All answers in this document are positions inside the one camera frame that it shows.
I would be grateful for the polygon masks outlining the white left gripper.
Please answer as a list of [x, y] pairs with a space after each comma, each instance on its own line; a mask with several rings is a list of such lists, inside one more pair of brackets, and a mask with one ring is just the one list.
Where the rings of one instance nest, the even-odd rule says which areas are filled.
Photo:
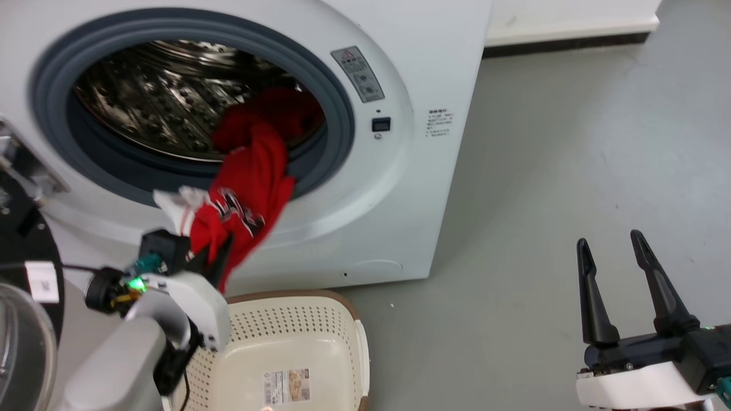
[[214, 247], [211, 242], [185, 263], [184, 271], [172, 276], [141, 277], [141, 317], [156, 321], [177, 348], [193, 346], [194, 336], [201, 336], [201, 345], [209, 351], [227, 348], [231, 338], [229, 305], [216, 288], [224, 283], [234, 240], [234, 234], [229, 233], [221, 245]]

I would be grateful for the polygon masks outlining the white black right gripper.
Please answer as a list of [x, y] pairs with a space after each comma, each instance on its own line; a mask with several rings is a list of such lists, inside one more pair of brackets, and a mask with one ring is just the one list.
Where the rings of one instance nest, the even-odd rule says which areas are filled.
[[711, 410], [717, 398], [728, 408], [729, 325], [698, 329], [700, 321], [688, 312], [643, 233], [633, 229], [630, 239], [648, 283], [656, 333], [680, 337], [647, 334], [620, 341], [582, 237], [576, 244], [578, 288], [583, 341], [590, 346], [575, 383], [579, 402], [597, 409]]

